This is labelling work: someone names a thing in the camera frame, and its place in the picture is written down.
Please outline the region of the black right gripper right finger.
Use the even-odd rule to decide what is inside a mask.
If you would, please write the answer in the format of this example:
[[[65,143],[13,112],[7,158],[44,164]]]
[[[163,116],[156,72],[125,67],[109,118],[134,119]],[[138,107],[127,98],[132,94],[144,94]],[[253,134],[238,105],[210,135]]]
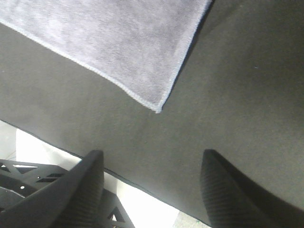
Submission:
[[[213,228],[302,228],[304,211],[275,196],[213,149],[203,152],[200,185]]]

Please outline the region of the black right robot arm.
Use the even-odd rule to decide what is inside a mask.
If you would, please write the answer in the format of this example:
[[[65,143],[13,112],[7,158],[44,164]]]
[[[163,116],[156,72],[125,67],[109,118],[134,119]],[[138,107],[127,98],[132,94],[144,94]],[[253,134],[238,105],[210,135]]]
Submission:
[[[118,197],[104,189],[104,155],[91,151],[71,170],[0,162],[3,228],[132,228]],[[265,190],[215,150],[203,153],[202,201],[213,228],[301,228],[304,212]]]

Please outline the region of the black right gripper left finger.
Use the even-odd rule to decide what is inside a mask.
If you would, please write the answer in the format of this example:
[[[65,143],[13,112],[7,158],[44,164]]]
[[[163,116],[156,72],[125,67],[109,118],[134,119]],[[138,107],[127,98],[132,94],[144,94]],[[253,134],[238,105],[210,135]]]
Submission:
[[[91,228],[104,188],[104,154],[91,151],[63,177],[0,214],[2,228]]]

